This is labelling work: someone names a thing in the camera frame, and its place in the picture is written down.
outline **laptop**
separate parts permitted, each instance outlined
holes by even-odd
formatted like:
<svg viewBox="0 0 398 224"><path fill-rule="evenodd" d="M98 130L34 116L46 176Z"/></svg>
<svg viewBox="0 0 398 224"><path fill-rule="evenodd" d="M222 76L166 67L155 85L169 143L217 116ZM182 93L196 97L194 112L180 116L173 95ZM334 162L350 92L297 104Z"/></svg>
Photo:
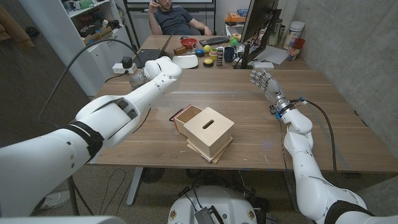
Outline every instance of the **laptop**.
<svg viewBox="0 0 398 224"><path fill-rule="evenodd" d="M231 27L228 27L227 29L228 29L228 31L229 31L229 33L232 35L232 34L235 34L235 33L238 33L238 34L241 34L242 35L242 33L243 33L243 27L244 26L231 26Z"/></svg>
<svg viewBox="0 0 398 224"><path fill-rule="evenodd" d="M164 51L166 50L172 36L173 35L171 35L169 37L166 44L163 46L162 50L160 50L160 49L141 49L138 51L138 56L142 60L142 62L144 62L144 66L147 61L156 60L156 59L160 58L161 56L163 56ZM142 68L137 57L134 57L132 62L137 65L137 68Z"/></svg>

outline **white plate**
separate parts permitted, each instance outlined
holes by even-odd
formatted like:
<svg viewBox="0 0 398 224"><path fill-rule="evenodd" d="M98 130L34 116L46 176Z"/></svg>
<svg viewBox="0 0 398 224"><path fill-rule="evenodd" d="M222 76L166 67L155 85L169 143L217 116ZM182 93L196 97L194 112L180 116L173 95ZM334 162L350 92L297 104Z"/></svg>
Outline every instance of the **white plate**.
<svg viewBox="0 0 398 224"><path fill-rule="evenodd" d="M198 66L198 57L196 55L174 56L173 63L181 68L193 68Z"/></svg>

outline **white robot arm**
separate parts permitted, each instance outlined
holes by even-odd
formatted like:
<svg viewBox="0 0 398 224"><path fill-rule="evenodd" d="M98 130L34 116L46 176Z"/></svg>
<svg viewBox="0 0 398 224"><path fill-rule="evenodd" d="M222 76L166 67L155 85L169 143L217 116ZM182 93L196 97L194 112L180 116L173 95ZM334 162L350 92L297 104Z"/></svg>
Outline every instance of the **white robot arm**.
<svg viewBox="0 0 398 224"><path fill-rule="evenodd" d="M162 57L148 61L139 75L146 80L130 94L102 96L84 106L74 123L0 149L1 217L29 216L102 145L114 147L132 134L151 106L179 87L182 69Z"/></svg>
<svg viewBox="0 0 398 224"><path fill-rule="evenodd" d="M395 217L374 217L356 193L340 189L323 176L312 154L312 122L286 97L278 82L264 72L252 71L251 81L261 87L274 105L271 113L284 124L290 123L284 146L293 159L297 203L301 213L316 223L397 223Z"/></svg>

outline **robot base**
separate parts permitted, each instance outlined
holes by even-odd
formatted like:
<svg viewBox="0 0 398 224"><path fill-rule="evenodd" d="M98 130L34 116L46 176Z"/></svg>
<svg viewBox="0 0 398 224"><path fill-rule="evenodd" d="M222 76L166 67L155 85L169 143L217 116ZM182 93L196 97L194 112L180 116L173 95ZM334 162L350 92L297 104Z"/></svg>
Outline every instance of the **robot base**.
<svg viewBox="0 0 398 224"><path fill-rule="evenodd" d="M195 192L202 207L210 208L214 206L225 224L257 223L251 204L242 195L237 194L233 190L219 186L203 186L195 188ZM198 223L195 218L195 210L193 209L193 206L195 206L198 211L201 210L198 200L192 190L187 192L187 197L183 195L174 202L170 213L175 212L175 217L172 218L169 213L168 224ZM218 223L213 213L211 217L215 223Z"/></svg>

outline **blue mug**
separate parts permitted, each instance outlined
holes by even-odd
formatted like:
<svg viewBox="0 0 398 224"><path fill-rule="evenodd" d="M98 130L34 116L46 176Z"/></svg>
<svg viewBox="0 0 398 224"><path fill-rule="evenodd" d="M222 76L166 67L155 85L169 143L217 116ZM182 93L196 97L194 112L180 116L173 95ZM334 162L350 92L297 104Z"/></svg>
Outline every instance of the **blue mug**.
<svg viewBox="0 0 398 224"><path fill-rule="evenodd" d="M235 53L235 48L233 47L225 47L224 48L224 61L227 63L232 62L236 59L237 54Z"/></svg>

